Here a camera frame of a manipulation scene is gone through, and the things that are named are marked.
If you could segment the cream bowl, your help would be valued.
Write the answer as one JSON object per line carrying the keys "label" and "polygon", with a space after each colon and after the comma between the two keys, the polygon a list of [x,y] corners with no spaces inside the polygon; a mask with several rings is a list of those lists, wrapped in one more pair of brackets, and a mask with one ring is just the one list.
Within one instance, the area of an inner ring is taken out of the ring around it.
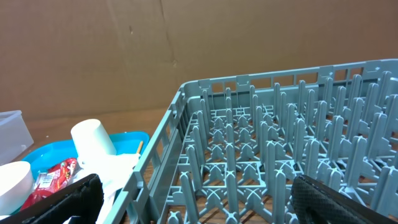
{"label": "cream bowl", "polygon": [[10,215],[20,208],[32,192],[34,179],[31,166],[17,161],[1,166],[1,215]]}

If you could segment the red snack wrapper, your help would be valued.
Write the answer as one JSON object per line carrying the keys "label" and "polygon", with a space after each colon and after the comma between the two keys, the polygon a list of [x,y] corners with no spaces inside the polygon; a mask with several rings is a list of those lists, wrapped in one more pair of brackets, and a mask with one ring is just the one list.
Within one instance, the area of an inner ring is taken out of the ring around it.
{"label": "red snack wrapper", "polygon": [[77,164],[77,159],[68,158],[54,165],[47,172],[40,173],[36,179],[33,192],[23,203],[21,210],[64,189],[75,174]]}

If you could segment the white napkin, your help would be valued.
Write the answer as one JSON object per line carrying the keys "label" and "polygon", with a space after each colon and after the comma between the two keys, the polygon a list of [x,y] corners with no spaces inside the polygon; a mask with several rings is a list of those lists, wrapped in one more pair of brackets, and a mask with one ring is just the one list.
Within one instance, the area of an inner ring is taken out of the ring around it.
{"label": "white napkin", "polygon": [[71,182],[97,174],[102,183],[104,204],[101,207],[96,223],[104,223],[111,211],[116,192],[123,188],[130,178],[133,168],[139,162],[140,154],[99,155],[96,157],[80,159],[76,165],[76,172]]}

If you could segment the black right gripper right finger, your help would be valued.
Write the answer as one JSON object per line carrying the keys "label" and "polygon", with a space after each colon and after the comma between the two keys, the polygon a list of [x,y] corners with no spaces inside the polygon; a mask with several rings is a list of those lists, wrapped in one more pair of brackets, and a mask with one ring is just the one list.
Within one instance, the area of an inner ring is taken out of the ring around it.
{"label": "black right gripper right finger", "polygon": [[307,175],[295,177],[291,196],[300,224],[397,224]]}

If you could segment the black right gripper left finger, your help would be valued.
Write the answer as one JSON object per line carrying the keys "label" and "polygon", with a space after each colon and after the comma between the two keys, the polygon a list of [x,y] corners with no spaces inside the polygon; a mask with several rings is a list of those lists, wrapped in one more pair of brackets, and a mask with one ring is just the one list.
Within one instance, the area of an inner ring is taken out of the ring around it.
{"label": "black right gripper left finger", "polygon": [[1,224],[95,223],[104,203],[100,177],[90,174],[51,196],[19,211]]}

